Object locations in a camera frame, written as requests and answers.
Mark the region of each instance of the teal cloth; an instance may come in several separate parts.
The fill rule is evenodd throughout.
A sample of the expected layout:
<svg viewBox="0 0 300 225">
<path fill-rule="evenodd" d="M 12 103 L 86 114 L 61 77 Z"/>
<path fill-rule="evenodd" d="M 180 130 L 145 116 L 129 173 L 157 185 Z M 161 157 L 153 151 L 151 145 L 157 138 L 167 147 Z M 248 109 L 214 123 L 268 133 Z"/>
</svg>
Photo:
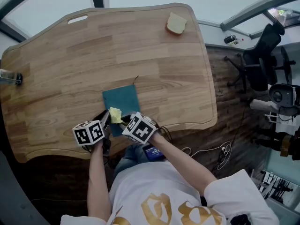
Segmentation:
<svg viewBox="0 0 300 225">
<path fill-rule="evenodd" d="M 135 85 L 103 91 L 102 96 L 107 110 L 111 107 L 119 108 L 122 115 L 140 111 Z M 111 124 L 110 127 L 114 137 L 122 135 L 122 129 L 119 125 Z"/>
</svg>

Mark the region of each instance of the handle cutout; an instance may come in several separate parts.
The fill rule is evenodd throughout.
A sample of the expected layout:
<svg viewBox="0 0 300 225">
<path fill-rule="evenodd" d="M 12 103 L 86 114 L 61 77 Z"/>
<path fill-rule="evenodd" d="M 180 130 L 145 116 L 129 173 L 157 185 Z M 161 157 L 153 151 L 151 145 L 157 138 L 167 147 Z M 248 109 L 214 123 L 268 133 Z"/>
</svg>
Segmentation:
<svg viewBox="0 0 300 225">
<path fill-rule="evenodd" d="M 68 24 L 70 23 L 75 23 L 75 22 L 78 22 L 78 21 L 81 21 L 81 20 L 84 20 L 86 19 L 88 16 L 87 15 L 84 15 L 84 16 L 80 16 L 80 17 L 77 17 L 77 18 L 74 18 L 74 19 L 71 19 L 68 21 Z"/>
</svg>

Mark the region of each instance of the phone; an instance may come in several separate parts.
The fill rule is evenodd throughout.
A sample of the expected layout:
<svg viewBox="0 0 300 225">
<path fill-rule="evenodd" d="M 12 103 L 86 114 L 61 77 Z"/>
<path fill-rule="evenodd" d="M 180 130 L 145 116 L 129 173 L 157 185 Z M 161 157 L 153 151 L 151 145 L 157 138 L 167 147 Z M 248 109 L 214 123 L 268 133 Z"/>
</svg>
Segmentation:
<svg viewBox="0 0 300 225">
<path fill-rule="evenodd" d="M 142 149 L 150 162 L 167 161 L 163 153 L 156 147 L 154 147 L 152 144 L 146 145 Z"/>
</svg>

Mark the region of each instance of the forearm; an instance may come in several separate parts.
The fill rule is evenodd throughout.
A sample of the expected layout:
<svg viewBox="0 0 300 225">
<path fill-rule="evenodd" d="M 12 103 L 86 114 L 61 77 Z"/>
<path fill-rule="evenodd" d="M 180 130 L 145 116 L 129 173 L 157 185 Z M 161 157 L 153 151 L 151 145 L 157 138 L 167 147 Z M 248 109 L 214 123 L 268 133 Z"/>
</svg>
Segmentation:
<svg viewBox="0 0 300 225">
<path fill-rule="evenodd" d="M 96 145 L 90 158 L 87 204 L 90 217 L 101 218 L 104 221 L 108 221 L 112 213 L 112 208 L 105 178 L 101 144 Z"/>
<path fill-rule="evenodd" d="M 181 176 L 201 195 L 204 194 L 205 188 L 211 182 L 217 180 L 207 168 L 173 146 L 163 136 L 154 134 L 150 142 L 165 155 Z"/>
</svg>

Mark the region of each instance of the slice of bread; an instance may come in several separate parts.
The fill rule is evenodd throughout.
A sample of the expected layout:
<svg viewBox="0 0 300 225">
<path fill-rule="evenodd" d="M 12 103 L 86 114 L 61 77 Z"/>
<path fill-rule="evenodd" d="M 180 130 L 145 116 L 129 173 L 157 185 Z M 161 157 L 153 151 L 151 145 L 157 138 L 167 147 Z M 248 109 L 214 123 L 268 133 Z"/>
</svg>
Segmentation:
<svg viewBox="0 0 300 225">
<path fill-rule="evenodd" d="M 176 15 L 175 13 L 170 13 L 165 29 L 175 35 L 181 35 L 186 28 L 186 23 L 188 21 L 183 17 Z"/>
</svg>

